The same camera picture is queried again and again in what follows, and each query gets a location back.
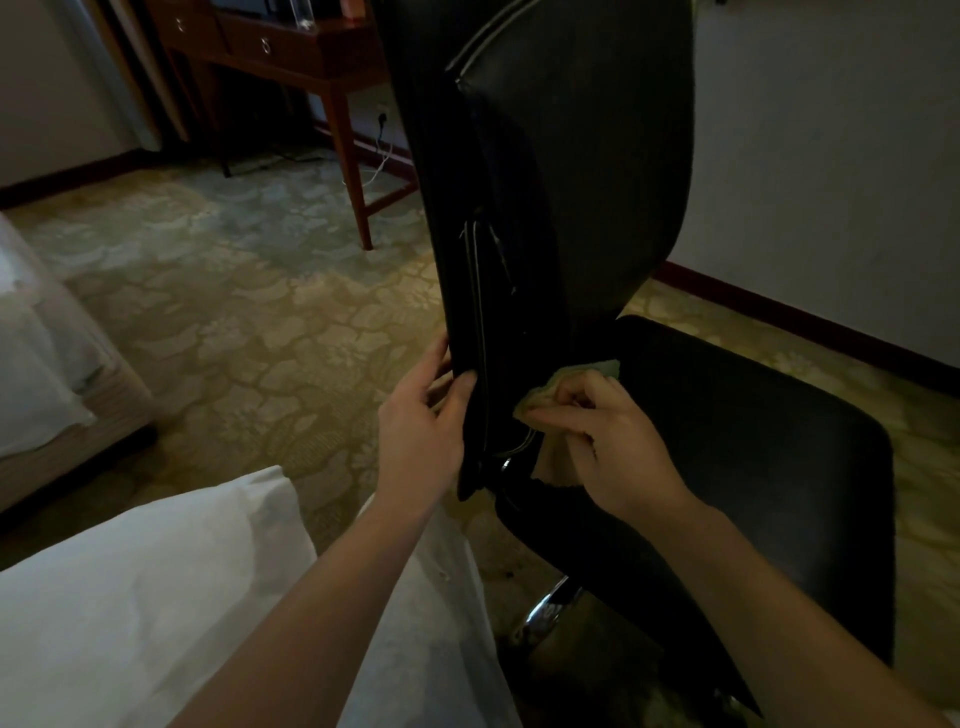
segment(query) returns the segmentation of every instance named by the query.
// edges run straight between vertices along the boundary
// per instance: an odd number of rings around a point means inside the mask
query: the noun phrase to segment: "desk drawer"
[[[208,56],[227,52],[213,15],[196,12],[191,3],[182,1],[148,0],[147,6],[164,45]]]
[[[316,35],[228,12],[217,15],[234,56],[304,76],[324,77],[324,58]]]

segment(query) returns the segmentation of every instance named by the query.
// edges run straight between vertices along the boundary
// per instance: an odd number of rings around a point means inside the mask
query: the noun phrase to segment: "hand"
[[[475,372],[447,378],[444,333],[380,406],[380,476],[373,499],[394,515],[429,516],[464,459],[464,417]]]
[[[593,501],[643,535],[691,503],[650,418],[616,379],[590,370],[557,388],[558,406],[529,417],[569,430],[573,465]]]

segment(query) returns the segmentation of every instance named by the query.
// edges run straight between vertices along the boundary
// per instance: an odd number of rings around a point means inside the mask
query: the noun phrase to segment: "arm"
[[[171,728],[335,726],[380,616],[420,534],[460,470],[476,377],[430,392],[445,337],[380,408],[370,507],[277,604]],[[431,397],[446,395],[435,415]]]
[[[944,728],[946,719],[770,565],[684,485],[653,424],[615,379],[563,382],[531,412],[568,430],[597,505],[635,528],[680,577],[780,728]]]

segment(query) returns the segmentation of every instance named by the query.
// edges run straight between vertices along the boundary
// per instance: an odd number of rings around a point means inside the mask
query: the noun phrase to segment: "bed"
[[[0,511],[153,418],[150,392],[0,215]]]

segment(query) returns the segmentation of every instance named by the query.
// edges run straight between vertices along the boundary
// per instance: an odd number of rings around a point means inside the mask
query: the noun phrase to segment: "desk leg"
[[[206,137],[207,145],[216,156],[217,161],[220,162],[220,169],[223,171],[224,177],[232,177],[233,173],[230,171],[227,161],[227,150],[224,147],[220,131],[217,129],[217,124],[214,121],[214,113],[210,109],[203,90],[197,83],[190,59],[178,57],[175,55],[175,52],[169,48],[165,50],[167,60],[174,70],[174,75],[177,77],[177,81],[180,82],[180,88],[186,96],[187,103],[190,104],[190,108],[193,110],[193,115],[196,117],[197,123],[200,125],[201,133]]]
[[[339,84],[330,84],[326,93],[321,94],[326,112],[326,123],[330,126],[333,146],[340,159],[340,169],[344,173],[353,216],[360,231],[360,244],[365,251],[373,250],[370,237],[370,221],[367,218],[367,205],[363,199],[363,181],[360,178],[360,166],[357,164],[353,149],[353,127],[350,125],[350,111],[347,95]]]

